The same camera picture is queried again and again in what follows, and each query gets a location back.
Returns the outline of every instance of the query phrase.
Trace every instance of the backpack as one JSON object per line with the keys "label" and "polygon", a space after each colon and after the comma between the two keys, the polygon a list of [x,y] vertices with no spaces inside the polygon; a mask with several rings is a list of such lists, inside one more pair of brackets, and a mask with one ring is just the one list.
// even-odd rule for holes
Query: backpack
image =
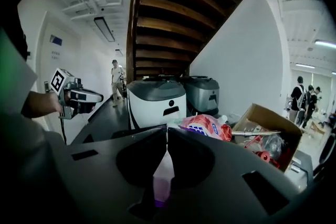
{"label": "backpack", "polygon": [[305,87],[303,86],[303,89],[300,86],[297,86],[300,91],[301,91],[301,96],[299,97],[299,99],[296,100],[296,104],[298,106],[298,108],[305,108],[306,107],[306,102],[307,102],[307,92]]}

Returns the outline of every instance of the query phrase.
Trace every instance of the door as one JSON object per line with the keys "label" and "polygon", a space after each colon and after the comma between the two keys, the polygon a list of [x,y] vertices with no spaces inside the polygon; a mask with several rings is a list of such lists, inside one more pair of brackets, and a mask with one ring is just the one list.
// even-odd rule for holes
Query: door
{"label": "door", "polygon": [[[43,41],[40,47],[40,74],[39,83],[44,88],[44,81],[50,85],[51,77],[56,68],[62,68],[76,76],[80,70],[80,39],[48,22],[45,28]],[[46,122],[51,131],[61,134],[59,113],[46,116]],[[72,120],[64,120],[65,135],[70,144],[87,121],[77,115]]]}

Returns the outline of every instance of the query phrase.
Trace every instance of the cardboard box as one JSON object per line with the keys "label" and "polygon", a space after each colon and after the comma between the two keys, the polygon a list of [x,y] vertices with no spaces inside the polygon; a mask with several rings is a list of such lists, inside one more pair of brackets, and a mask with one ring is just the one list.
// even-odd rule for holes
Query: cardboard box
{"label": "cardboard box", "polygon": [[[279,169],[285,171],[290,164],[296,149],[302,137],[301,130],[291,121],[285,119],[272,110],[262,107],[261,105],[252,104],[237,124],[233,127],[233,131],[243,131],[246,120],[255,122],[270,131],[282,131],[281,137],[288,144],[288,152],[282,153]],[[243,137],[237,137],[236,143],[242,142]]]}

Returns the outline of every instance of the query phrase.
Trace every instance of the black cable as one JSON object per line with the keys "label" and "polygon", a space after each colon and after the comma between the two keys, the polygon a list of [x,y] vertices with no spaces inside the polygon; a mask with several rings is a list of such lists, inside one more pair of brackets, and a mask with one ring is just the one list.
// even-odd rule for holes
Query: black cable
{"label": "black cable", "polygon": [[61,121],[61,128],[62,128],[62,135],[63,135],[64,143],[67,144],[67,138],[66,138],[65,132],[64,132],[64,121],[63,121],[63,119],[60,119],[60,121]]}

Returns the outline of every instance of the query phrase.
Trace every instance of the dark hole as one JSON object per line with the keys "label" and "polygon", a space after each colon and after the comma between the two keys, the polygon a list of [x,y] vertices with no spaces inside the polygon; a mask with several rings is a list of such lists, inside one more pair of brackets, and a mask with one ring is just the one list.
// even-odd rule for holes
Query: dark hole
{"label": "dark hole", "polygon": [[216,95],[215,95],[215,94],[210,95],[210,97],[209,97],[209,101],[210,101],[210,100],[216,100]]}
{"label": "dark hole", "polygon": [[117,154],[116,165],[128,183],[146,187],[152,184],[153,174],[165,152],[166,128],[122,149]]}
{"label": "dark hole", "polygon": [[166,116],[166,115],[172,114],[172,113],[177,112],[177,111],[179,111],[178,106],[174,106],[173,108],[165,109],[163,111],[163,115]]}
{"label": "dark hole", "polygon": [[259,172],[245,174],[243,179],[269,215],[276,213],[288,204],[288,200]]}
{"label": "dark hole", "polygon": [[81,152],[81,153],[72,154],[72,158],[73,158],[74,161],[78,161],[79,159],[85,159],[85,158],[88,158],[88,157],[95,156],[97,154],[98,154],[97,151],[89,150],[89,151],[84,151],[84,152]]}
{"label": "dark hole", "polygon": [[172,189],[197,186],[208,177],[215,164],[214,153],[204,144],[188,137],[188,133],[189,131],[169,128],[168,151],[175,173]]}

